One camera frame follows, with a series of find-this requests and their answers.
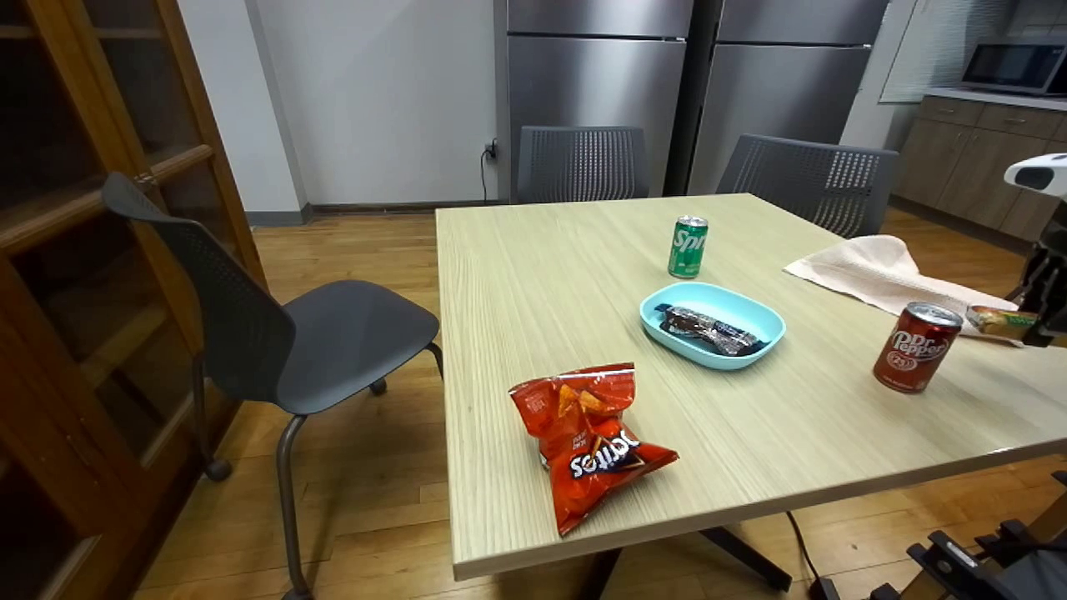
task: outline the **doritos bag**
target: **doritos bag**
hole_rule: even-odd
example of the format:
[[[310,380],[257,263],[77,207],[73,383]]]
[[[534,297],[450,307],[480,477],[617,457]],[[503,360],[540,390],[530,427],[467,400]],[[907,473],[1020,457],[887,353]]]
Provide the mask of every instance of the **doritos bag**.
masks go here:
[[[614,490],[677,460],[674,450],[644,443],[624,427],[634,363],[523,380],[510,387],[510,400],[547,460],[560,537]]]

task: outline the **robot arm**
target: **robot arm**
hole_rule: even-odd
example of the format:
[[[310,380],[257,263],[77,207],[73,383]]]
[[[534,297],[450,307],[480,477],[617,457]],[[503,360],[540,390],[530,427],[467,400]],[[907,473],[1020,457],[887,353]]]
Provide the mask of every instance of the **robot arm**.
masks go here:
[[[1017,160],[1004,170],[1004,183],[1060,200],[1017,290],[1020,310],[1037,313],[1024,343],[1047,347],[1050,337],[1067,333],[1067,153]]]
[[[1067,200],[1067,153],[1040,153],[1004,170],[1004,183]]]

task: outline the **kitchen counter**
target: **kitchen counter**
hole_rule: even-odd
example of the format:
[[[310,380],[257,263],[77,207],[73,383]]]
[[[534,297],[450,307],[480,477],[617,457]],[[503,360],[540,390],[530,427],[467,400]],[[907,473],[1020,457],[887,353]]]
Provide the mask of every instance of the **kitchen counter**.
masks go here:
[[[994,90],[967,90],[967,87],[930,87],[927,97],[1067,113],[1067,97],[1027,97],[1027,93],[994,93]]]
[[[934,87],[910,123],[894,197],[1030,247],[1057,200],[1007,187],[1004,170],[1060,150],[1067,150],[1064,97]]]

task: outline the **napkin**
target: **napkin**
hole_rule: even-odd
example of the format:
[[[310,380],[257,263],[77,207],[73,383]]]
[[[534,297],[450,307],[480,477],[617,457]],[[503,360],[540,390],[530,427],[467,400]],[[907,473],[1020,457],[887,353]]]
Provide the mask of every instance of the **napkin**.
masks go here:
[[[907,243],[887,233],[840,240],[837,247],[787,263],[787,273],[857,297],[887,313],[900,313],[910,300],[940,303],[960,317],[967,307],[1017,310],[1017,303],[1004,297],[924,277],[907,253]]]

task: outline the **white wall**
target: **white wall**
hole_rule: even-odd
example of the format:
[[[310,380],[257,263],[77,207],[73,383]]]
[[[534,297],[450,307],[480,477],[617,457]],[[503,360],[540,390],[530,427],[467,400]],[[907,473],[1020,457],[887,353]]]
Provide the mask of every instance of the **white wall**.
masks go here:
[[[847,147],[904,147],[927,87],[954,87],[970,47],[1010,23],[1014,0],[894,0],[844,123]]]
[[[250,213],[300,213],[243,0],[180,0],[233,180]]]
[[[307,203],[480,200],[490,0],[250,0]]]

